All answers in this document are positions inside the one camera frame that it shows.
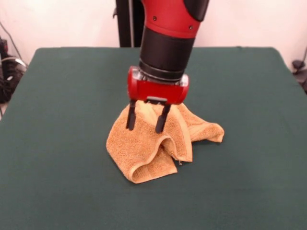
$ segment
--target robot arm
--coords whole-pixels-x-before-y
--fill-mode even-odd
[[[128,72],[130,109],[126,128],[134,129],[137,100],[162,104],[156,132],[164,129],[172,104],[187,96],[189,77],[184,73],[209,0],[142,0],[145,23],[139,66]]]

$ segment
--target orange towel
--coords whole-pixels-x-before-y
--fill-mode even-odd
[[[155,125],[163,107],[138,101],[133,131],[126,129],[127,106],[106,142],[110,156],[124,176],[138,184],[177,173],[174,160],[192,162],[192,141],[222,142],[224,130],[195,116],[184,104],[172,105],[163,133]]]

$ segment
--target table surface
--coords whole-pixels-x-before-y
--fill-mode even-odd
[[[188,108],[225,129],[193,163],[128,182],[106,139],[139,49],[36,52],[0,122],[5,230],[305,230],[307,97],[272,48],[195,48]]]

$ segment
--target towel fold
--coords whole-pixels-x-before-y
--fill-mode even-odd
[[[194,115],[184,104],[172,105],[164,131],[155,132],[163,107],[138,101],[133,131],[126,129],[129,107],[115,121],[106,148],[124,176],[138,184],[177,173],[174,160],[192,162],[192,142],[222,142],[224,130]]]

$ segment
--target white wall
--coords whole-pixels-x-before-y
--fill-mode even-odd
[[[0,0],[0,6],[0,20],[27,62],[39,47],[119,45],[115,0]],[[307,0],[211,0],[195,45],[273,46],[290,66],[307,46],[306,9]]]

